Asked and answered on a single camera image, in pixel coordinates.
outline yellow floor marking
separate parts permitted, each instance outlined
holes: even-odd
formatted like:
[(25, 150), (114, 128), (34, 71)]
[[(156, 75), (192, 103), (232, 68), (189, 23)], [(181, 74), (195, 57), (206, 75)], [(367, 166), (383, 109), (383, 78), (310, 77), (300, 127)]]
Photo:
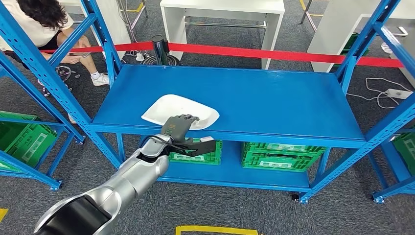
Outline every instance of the yellow floor marking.
[[(304, 4), (304, 0), (300, 0), (300, 3), (301, 3), (301, 6), (302, 6), (302, 9), (305, 11), (305, 4)], [(310, 16), (323, 16), (323, 15), (320, 15), (320, 14), (310, 14)]]
[(9, 211), (9, 209), (0, 208), (0, 223), (3, 220), (3, 218), (6, 216), (8, 211)]
[(127, 12), (140, 12), (143, 6), (144, 4), (140, 3), (140, 5), (138, 5), (136, 10), (127, 10)]
[(257, 230), (252, 229), (237, 229), (237, 228), (224, 228), (213, 226), (197, 226), (197, 225), (185, 225), (176, 227), (176, 235), (181, 235), (182, 232), (212, 232), (212, 233), (224, 233), (224, 234), (238, 234), (238, 235), (258, 235)]

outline white plate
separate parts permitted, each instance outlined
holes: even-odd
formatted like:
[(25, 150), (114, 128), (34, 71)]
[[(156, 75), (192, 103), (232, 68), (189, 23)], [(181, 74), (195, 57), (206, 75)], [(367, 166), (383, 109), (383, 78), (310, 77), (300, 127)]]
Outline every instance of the white plate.
[(215, 109), (175, 94), (160, 97), (141, 118), (163, 126), (169, 117), (182, 114), (190, 114), (200, 119), (192, 123), (191, 130), (208, 128), (219, 118)]

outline person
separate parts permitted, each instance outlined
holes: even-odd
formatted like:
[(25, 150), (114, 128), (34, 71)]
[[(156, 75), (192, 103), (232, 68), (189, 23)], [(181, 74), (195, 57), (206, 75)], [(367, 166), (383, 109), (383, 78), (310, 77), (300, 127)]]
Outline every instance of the person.
[[(0, 0), (22, 27), (39, 50), (55, 50), (74, 31), (72, 18), (65, 12), (57, 0)], [(74, 47), (90, 47), (87, 37), (82, 36)], [(28, 66), (13, 52), (13, 49), (0, 37), (0, 49), (13, 59)], [(50, 53), (42, 52), (49, 59)], [(66, 55), (62, 63), (80, 62), (91, 74), (95, 86), (109, 85), (108, 76), (99, 73), (91, 55)]]

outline white shirt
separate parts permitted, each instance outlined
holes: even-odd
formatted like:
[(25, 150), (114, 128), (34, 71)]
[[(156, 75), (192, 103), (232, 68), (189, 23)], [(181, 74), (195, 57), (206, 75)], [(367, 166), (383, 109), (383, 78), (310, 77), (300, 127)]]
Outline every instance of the white shirt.
[[(60, 30), (43, 27), (39, 22), (27, 16), (21, 9), (17, 0), (0, 0), (4, 6), (9, 10), (17, 23), (22, 27), (23, 31), (28, 35), (36, 47), (46, 45), (55, 34)], [(68, 29), (73, 25), (72, 18), (66, 14), (68, 22), (63, 25), (61, 29)], [(0, 49), (13, 50), (6, 41), (0, 37)]]

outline hand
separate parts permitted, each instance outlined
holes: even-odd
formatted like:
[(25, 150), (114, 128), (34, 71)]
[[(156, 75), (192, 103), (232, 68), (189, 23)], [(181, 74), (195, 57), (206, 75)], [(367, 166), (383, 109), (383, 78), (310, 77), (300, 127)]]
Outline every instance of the hand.
[(78, 46), (79, 46), (80, 48), (83, 48), (83, 47), (91, 47), (91, 44), (90, 44), (90, 42), (89, 42), (89, 40), (88, 40), (88, 38), (87, 38), (87, 37), (82, 36), (82, 37), (79, 39), (79, 41), (78, 41)]
[(62, 59), (62, 63), (76, 64), (82, 58), (83, 57), (79, 55), (67, 55)]

